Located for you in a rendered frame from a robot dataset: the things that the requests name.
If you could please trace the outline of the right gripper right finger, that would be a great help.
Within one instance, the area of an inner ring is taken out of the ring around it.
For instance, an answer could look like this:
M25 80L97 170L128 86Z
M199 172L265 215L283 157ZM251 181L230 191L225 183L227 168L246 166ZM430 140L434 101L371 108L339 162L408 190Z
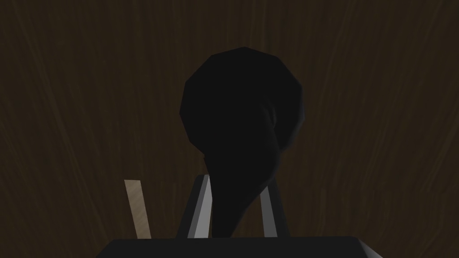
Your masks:
M273 179L260 194L264 237L290 237L279 188Z

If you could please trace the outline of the black round door knob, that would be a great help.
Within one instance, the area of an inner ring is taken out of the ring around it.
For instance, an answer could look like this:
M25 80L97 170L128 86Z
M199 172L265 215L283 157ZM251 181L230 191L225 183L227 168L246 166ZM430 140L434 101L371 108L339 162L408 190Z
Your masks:
M280 58L240 47L190 76L180 117L209 173L212 237L229 238L299 133L303 87Z

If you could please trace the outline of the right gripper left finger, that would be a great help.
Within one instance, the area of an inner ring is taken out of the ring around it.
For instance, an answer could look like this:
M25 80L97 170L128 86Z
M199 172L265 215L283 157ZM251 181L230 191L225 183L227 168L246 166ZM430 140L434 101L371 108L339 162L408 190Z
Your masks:
M176 238L208 238L212 211L209 175L198 175L190 192Z

